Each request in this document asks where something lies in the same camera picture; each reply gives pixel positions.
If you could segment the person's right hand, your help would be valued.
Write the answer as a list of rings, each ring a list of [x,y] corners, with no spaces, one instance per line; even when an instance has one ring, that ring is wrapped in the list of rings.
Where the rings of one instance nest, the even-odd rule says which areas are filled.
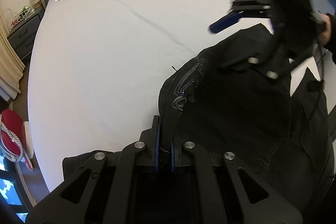
[[[319,35],[319,42],[324,48],[332,52],[335,50],[335,16],[329,13],[319,13],[319,16],[326,24],[326,30]]]

